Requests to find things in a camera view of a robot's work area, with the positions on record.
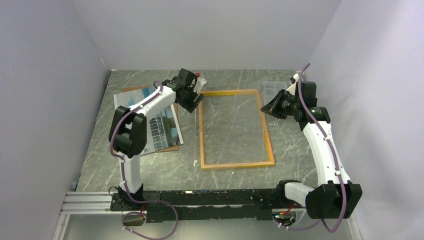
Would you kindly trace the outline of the clear acrylic sheet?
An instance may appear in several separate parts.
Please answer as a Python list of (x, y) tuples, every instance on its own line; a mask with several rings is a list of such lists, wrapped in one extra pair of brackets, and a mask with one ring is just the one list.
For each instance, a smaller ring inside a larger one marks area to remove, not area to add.
[(205, 96), (207, 165), (267, 161), (267, 150), (254, 95)]

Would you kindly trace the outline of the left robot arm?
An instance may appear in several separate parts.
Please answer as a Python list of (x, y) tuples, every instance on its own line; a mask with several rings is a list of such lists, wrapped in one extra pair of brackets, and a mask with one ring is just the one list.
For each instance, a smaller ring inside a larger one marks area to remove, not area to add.
[(115, 110), (108, 136), (109, 152), (118, 159), (118, 192), (130, 210), (137, 210), (143, 204), (140, 155), (148, 143), (150, 120), (174, 104), (193, 113), (204, 99), (201, 91), (206, 84), (207, 80), (200, 74), (182, 68), (172, 79), (155, 81), (155, 90), (143, 100)]

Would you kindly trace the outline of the yellow picture frame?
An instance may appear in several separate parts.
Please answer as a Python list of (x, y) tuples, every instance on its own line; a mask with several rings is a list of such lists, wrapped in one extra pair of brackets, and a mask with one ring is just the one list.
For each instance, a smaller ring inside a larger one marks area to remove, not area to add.
[(238, 95), (255, 96), (257, 111), (260, 117), (261, 128), (263, 133), (263, 142), (264, 142), (266, 153), (267, 153), (267, 161), (206, 164), (204, 108), (203, 108), (203, 104), (200, 103), (198, 105), (199, 150), (200, 150), (199, 164), (202, 170), (272, 167), (276, 164), (265, 114), (261, 112), (262, 99), (258, 89), (203, 90), (202, 93), (206, 97), (222, 97), (222, 96), (238, 96)]

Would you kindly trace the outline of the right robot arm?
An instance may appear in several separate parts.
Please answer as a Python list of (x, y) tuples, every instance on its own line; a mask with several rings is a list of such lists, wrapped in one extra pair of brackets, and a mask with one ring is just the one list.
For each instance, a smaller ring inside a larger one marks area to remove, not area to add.
[(329, 112), (317, 105), (316, 90), (316, 83), (312, 81), (293, 83), (260, 109), (277, 119), (294, 118), (307, 139), (317, 171), (316, 188), (298, 180), (280, 181), (275, 202), (286, 208), (294, 201), (305, 207), (311, 219), (347, 219), (363, 191), (343, 167), (333, 139)]

